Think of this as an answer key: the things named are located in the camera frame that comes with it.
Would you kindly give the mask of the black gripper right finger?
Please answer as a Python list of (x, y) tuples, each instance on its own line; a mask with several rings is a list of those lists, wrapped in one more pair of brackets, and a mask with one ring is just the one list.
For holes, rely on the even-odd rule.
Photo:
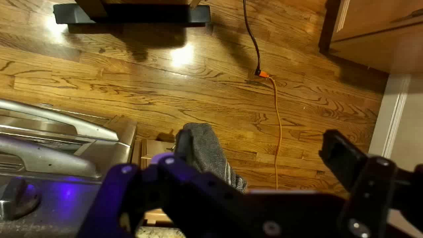
[(323, 133), (319, 156), (339, 182), (351, 192), (368, 156), (337, 129)]

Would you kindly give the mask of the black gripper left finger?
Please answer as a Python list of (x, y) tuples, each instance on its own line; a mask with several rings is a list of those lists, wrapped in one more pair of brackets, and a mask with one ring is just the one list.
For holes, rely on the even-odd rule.
[(210, 145), (195, 128), (183, 128), (176, 137), (175, 156), (200, 172), (210, 172)]

